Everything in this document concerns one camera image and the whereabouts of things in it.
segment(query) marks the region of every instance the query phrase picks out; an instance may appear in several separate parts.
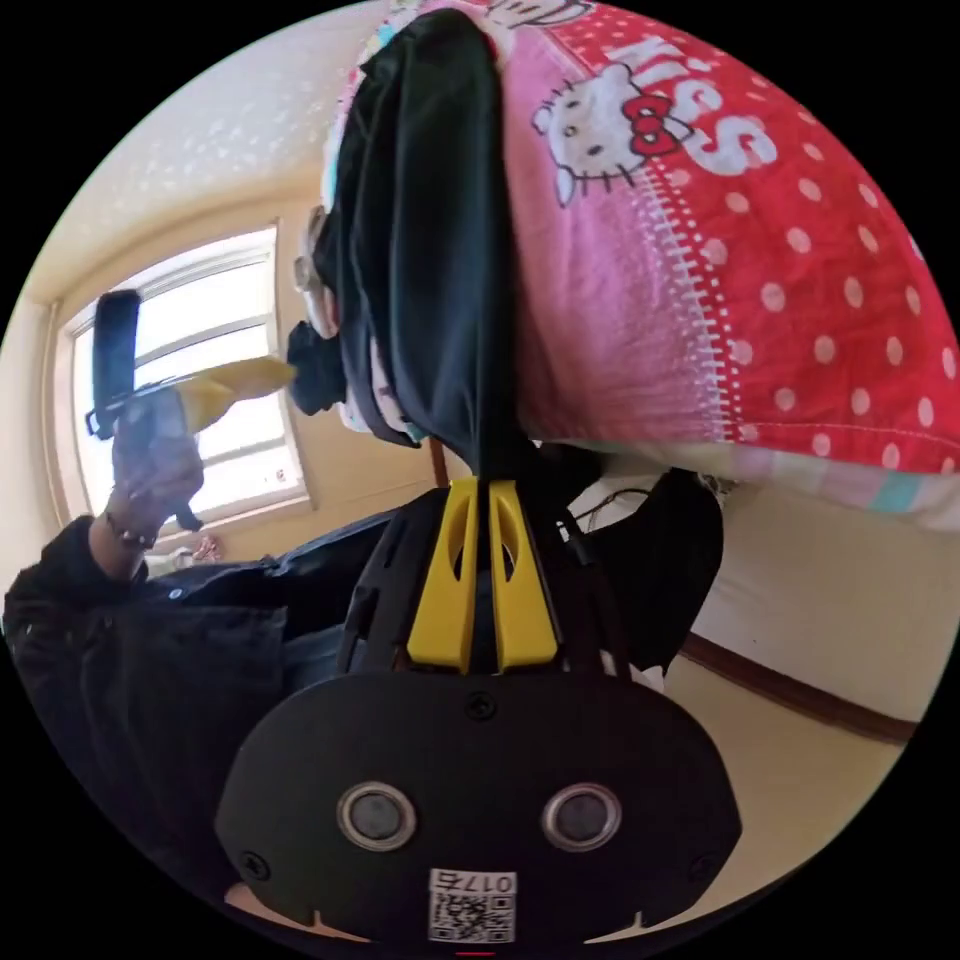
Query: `sticker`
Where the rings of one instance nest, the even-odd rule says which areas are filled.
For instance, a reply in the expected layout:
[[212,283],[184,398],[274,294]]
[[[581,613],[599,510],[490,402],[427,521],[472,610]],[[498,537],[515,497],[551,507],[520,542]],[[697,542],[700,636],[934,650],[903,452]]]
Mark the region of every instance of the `sticker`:
[[515,873],[430,871],[430,935],[438,943],[513,943]]

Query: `black jacket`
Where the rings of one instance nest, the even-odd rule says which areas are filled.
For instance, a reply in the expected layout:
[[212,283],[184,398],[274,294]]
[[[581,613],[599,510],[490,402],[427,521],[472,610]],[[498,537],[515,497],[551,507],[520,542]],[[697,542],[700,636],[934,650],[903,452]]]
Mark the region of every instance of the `black jacket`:
[[534,449],[516,419],[515,252],[500,77],[465,14],[418,17],[364,66],[314,251],[333,291],[347,380],[373,433],[370,339],[400,409],[483,479]]
[[277,560],[109,580],[71,523],[10,588],[4,635],[54,746],[104,813],[188,889],[237,882],[213,832],[240,744],[282,698],[284,646],[341,624],[392,514]]

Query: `textured ceiling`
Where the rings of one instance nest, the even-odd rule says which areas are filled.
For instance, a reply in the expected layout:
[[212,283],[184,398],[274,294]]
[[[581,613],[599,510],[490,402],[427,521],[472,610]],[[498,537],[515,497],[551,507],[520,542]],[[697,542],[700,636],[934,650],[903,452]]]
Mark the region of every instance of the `textured ceiling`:
[[318,175],[346,74],[385,10],[386,0],[372,0],[304,20],[164,101],[67,207],[34,265],[28,295],[53,299],[137,237]]

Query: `bracelet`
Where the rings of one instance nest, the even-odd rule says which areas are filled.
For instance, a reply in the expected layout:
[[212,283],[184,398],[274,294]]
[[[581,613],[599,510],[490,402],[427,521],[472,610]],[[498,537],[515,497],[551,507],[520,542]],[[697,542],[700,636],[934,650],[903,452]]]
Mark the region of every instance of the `bracelet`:
[[126,527],[122,527],[117,522],[117,518],[109,510],[105,510],[103,512],[103,516],[104,519],[106,519],[107,526],[110,528],[113,535],[125,547],[136,547],[138,550],[151,550],[153,545],[157,542],[156,534],[154,534],[152,537],[145,537],[142,534],[133,533],[133,531],[127,530]]

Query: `red bow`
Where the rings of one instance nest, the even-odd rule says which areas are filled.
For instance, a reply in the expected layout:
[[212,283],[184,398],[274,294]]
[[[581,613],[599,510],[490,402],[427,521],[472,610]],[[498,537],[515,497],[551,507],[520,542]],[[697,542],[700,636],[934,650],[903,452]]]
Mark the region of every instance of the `red bow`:
[[634,153],[645,157],[658,157],[677,148],[679,140],[663,125],[672,106],[669,97],[642,93],[621,107],[633,131],[630,149]]

